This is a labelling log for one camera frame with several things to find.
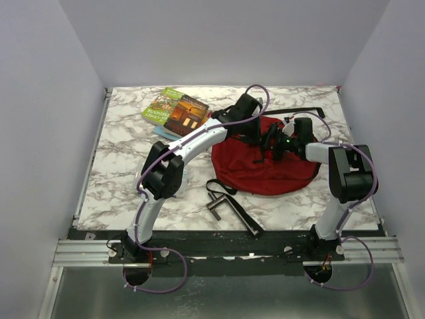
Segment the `red backpack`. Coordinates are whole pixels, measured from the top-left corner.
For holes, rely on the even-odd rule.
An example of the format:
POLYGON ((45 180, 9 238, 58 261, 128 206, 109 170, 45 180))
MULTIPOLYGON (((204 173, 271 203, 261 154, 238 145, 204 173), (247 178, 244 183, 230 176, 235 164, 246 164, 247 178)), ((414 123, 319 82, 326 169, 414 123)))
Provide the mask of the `red backpack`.
MULTIPOLYGON (((265 115, 260 118, 260 134, 275 122, 292 123, 296 118, 292 116, 279 120, 265 115)), ((274 196, 298 191, 315 179, 321 166, 290 152, 285 153, 282 159, 266 159, 264 163, 254 163, 259 157, 260 147, 234 138, 213 146, 211 160, 216 177, 206 184, 208 192, 227 196, 227 201, 253 237, 260 236, 264 230, 234 199, 236 193, 243 191, 254 195, 274 196)))

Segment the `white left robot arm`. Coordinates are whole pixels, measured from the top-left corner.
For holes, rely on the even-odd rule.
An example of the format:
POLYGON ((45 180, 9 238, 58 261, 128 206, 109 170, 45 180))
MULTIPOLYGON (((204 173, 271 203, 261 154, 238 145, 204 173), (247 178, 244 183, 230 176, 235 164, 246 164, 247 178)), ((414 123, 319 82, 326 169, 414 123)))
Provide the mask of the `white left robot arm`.
POLYGON ((146 242, 153 234, 153 226, 166 199, 175 195, 183 181, 185 166, 200 153, 225 139, 240 134, 264 113, 270 103, 261 104, 247 92, 226 109, 217 110, 199 128, 170 144, 152 145, 136 184, 141 201, 131 225, 121 242, 124 254, 134 263, 147 255, 146 242))

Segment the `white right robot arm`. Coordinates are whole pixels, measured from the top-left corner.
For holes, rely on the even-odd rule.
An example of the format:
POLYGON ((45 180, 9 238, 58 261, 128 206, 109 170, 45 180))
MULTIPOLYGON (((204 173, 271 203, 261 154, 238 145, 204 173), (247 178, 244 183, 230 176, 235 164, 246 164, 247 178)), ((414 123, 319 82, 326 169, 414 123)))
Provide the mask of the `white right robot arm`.
POLYGON ((261 135, 259 146, 263 156, 270 151, 274 160, 280 160, 290 152, 303 160, 328 165, 331 197, 323 215, 309 231, 305 253, 318 261, 335 252, 352 210, 374 195, 379 186, 369 147, 365 144, 317 142, 310 118, 271 124, 261 135))

